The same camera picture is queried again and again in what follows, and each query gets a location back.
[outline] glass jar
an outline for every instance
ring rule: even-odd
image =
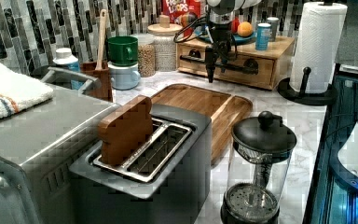
[[[138,39],[138,71],[141,77],[152,77],[156,74],[154,37],[150,34],[132,36]]]
[[[277,223],[296,135],[263,111],[233,126],[223,223]]]

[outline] countertop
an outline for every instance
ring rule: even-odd
[[[269,110],[283,117],[283,123],[296,134],[297,144],[293,150],[283,186],[279,223],[301,223],[310,192],[326,106],[300,105],[287,101],[276,91],[262,91],[219,80],[209,83],[205,77],[196,77],[179,72],[157,72],[152,77],[142,77],[139,85],[134,89],[128,91],[114,90],[114,99],[116,103],[124,105],[138,94],[152,96],[165,87],[176,83],[245,97],[253,102],[251,117],[257,116],[264,110]],[[222,160],[218,161],[212,168],[211,191],[199,213],[196,224],[222,223],[220,206],[227,187],[228,149],[229,146],[227,146]]]

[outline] drawer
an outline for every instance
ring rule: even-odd
[[[244,74],[242,72],[227,69],[224,73],[222,73],[221,69],[216,69],[216,78],[239,82],[260,88],[272,89],[271,78],[275,62],[274,60],[238,55],[236,61],[231,61],[229,63],[235,64],[237,66],[243,66],[247,60],[251,59],[255,60],[258,64],[258,73],[256,75]]]
[[[205,59],[205,49],[178,45],[178,70],[191,74],[207,76],[205,64],[191,63],[179,59],[180,55],[188,55],[192,49],[198,50],[200,52],[201,59]],[[250,57],[246,55],[238,55],[236,61],[230,61],[229,63],[235,64],[237,66],[243,66],[244,63],[250,59],[255,60],[258,64],[257,75],[244,74],[242,72],[232,71],[228,69],[223,72],[221,68],[216,67],[216,69],[214,70],[214,78],[272,90],[272,74],[274,70],[275,60]]]
[[[180,56],[181,55],[188,55],[188,53],[192,50],[198,50],[200,52],[201,55],[201,59],[205,58],[205,49],[201,49],[201,48],[194,48],[194,47],[190,47],[190,46],[184,46],[184,45],[178,45],[177,48],[177,64],[178,64],[178,68],[179,70],[185,68],[186,72],[190,72],[190,73],[194,73],[194,74],[198,74],[198,75],[207,75],[206,73],[206,69],[205,69],[205,64],[202,63],[191,63],[191,62],[187,62],[187,61],[183,61],[180,60]]]

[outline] red box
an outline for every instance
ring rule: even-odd
[[[171,23],[183,27],[200,17],[200,8],[200,0],[162,0],[162,14],[169,16]],[[191,33],[192,30],[188,30],[185,36]]]

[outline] backsplash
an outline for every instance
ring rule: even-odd
[[[202,9],[205,0],[201,1]],[[107,8],[107,37],[146,33],[158,22],[159,0],[0,0],[0,62],[29,75],[53,64],[55,50],[71,48],[81,62],[96,61],[99,11]],[[280,18],[279,35],[296,36],[302,1],[263,0],[236,12],[240,21],[258,24]]]

